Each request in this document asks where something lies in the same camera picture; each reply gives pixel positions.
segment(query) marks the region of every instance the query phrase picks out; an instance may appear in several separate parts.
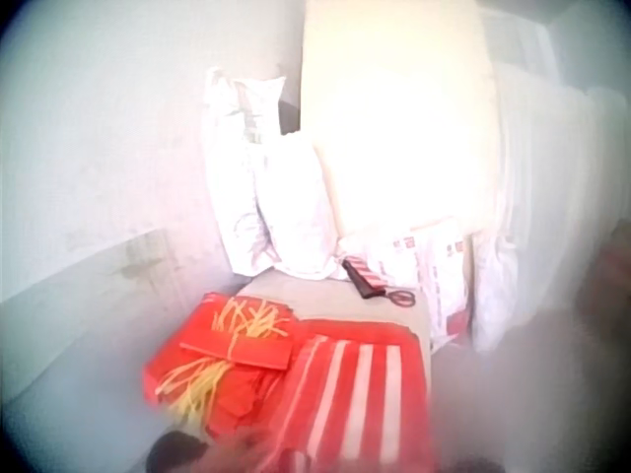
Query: white wall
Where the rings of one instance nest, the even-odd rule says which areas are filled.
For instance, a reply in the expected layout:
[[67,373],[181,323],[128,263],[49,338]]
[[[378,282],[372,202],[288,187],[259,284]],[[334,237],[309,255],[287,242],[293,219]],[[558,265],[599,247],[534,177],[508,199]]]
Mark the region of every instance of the white wall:
[[46,472],[129,469],[164,430],[141,371],[233,289],[200,146],[206,69],[286,74],[301,0],[41,0],[0,49],[3,427]]
[[631,13],[621,2],[580,0],[549,25],[567,84],[631,98]]
[[29,4],[0,57],[2,299],[159,228],[169,229],[191,282],[208,284],[211,262],[229,277],[202,178],[204,71],[282,72],[284,100],[297,105],[303,8],[300,0]]

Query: plastic bag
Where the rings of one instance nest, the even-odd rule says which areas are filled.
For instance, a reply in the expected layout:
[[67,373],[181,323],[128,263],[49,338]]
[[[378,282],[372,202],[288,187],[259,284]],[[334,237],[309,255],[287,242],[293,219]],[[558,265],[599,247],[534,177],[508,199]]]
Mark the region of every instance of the plastic bag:
[[291,276],[324,279],[337,267],[337,230],[322,169],[300,132],[265,145],[255,165],[256,195],[279,262]]
[[473,344],[494,350],[513,322],[517,305],[516,246],[504,236],[473,237],[475,257],[475,318]]
[[202,144],[208,191],[230,264],[235,273],[256,276],[277,261],[256,205],[251,162],[260,145],[247,141],[239,94],[219,69],[207,76]]
[[[464,278],[464,241],[455,219],[401,233],[343,238],[340,256],[357,254],[390,287],[420,289],[427,299],[434,350],[466,330],[468,289]],[[346,279],[339,272],[335,276]]]
[[245,135],[252,143],[266,143],[280,136],[278,102],[285,78],[269,81],[237,79],[234,81],[245,111]]

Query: red fabric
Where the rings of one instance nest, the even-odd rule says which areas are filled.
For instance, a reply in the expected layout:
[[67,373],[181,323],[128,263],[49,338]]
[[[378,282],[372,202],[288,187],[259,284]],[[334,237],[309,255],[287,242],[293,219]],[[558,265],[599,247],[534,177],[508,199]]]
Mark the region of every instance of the red fabric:
[[[168,396],[164,394],[158,395],[156,391],[171,370],[200,359],[201,355],[199,353],[193,350],[182,349],[180,345],[182,343],[185,344],[187,340],[198,339],[199,334],[212,332],[211,327],[215,313],[221,312],[229,299],[230,297],[221,294],[207,294],[184,325],[145,366],[143,370],[143,389],[145,398],[151,404],[159,404],[161,402],[170,404],[175,402],[184,392],[185,386]],[[235,300],[237,302],[246,301],[246,309],[249,307],[258,308],[262,303],[261,299],[250,297],[237,296]],[[270,302],[266,302],[266,304],[274,305],[278,308],[277,318],[289,320],[279,323],[278,328],[287,331],[291,339],[296,324],[296,319],[291,310],[283,304]],[[221,388],[218,389],[216,394],[215,406],[207,413],[206,427],[209,434],[219,436],[233,432],[236,427],[251,425],[256,422],[258,411],[263,406],[267,391],[270,386],[278,383],[279,377],[282,377],[282,372],[278,370],[235,364],[223,376]]]
[[181,348],[251,367],[284,371],[289,365],[293,342],[287,339],[252,338],[218,330],[197,330],[182,336]]
[[[417,338],[391,324],[318,321],[311,328],[330,334],[335,326],[357,341],[317,335],[305,343],[270,420],[275,450],[262,470],[282,462],[290,472],[335,471],[346,463],[433,471]],[[362,343],[364,328],[371,343]],[[291,452],[301,470],[285,457]]]
[[[228,299],[207,295],[147,364],[144,389],[150,402],[175,401],[181,391],[157,396],[157,386],[172,369],[202,356],[181,348],[182,344],[201,346],[202,351],[216,355],[227,352],[226,339],[213,347],[204,336],[212,333],[213,317]],[[254,308],[261,304],[257,298],[236,299]],[[268,465],[288,461],[294,465],[288,471],[337,468],[340,461],[378,463],[382,470],[402,471],[417,465],[432,471],[425,374],[417,338],[392,323],[297,322],[288,307],[277,307],[279,318],[290,319],[279,327],[290,334],[288,341],[293,345],[289,370],[252,366],[258,364],[256,351],[264,352],[266,344],[242,345],[244,351],[234,354],[239,353],[246,364],[235,363],[222,378],[215,403],[206,412],[208,433],[218,437],[241,426],[266,427],[276,446]],[[288,357],[286,350],[278,353]],[[263,363],[280,363],[278,353],[265,356]]]

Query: scissors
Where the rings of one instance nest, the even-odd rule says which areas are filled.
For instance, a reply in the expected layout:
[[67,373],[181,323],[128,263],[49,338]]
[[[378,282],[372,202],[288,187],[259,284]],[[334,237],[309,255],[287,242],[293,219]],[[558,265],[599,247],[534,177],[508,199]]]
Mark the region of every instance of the scissors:
[[348,277],[359,291],[362,299],[387,298],[399,307],[412,307],[416,304],[416,297],[410,291],[398,289],[388,292],[385,287],[372,286],[347,259],[342,261],[342,267],[348,273]]
[[389,293],[384,290],[382,297],[390,299],[390,302],[399,307],[414,307],[416,305],[416,296],[410,291],[397,289]]

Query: white sack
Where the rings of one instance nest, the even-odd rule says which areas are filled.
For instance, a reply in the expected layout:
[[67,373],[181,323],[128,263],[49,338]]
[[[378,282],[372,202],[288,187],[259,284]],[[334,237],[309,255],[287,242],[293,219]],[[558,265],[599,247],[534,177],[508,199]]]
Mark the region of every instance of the white sack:
[[337,230],[322,169],[300,132],[265,145],[255,164],[258,205],[280,261],[291,276],[324,279],[337,267]]
[[[278,120],[277,95],[280,93],[275,87],[270,90],[276,97],[275,119]],[[233,271],[256,276],[270,268],[277,258],[256,206],[251,156],[259,153],[260,145],[249,143],[245,137],[246,115],[252,115],[251,110],[240,104],[232,81],[221,70],[211,69],[206,80],[202,117],[206,182]],[[273,119],[265,117],[267,122]],[[277,138],[275,130],[267,129],[269,133],[264,139]],[[257,136],[265,135],[263,131]]]
[[485,352],[497,347],[515,317],[519,265],[516,246],[497,234],[474,236],[473,255],[473,345]]
[[245,135],[252,143],[265,143],[280,136],[278,102],[285,78],[269,81],[235,80],[245,110]]

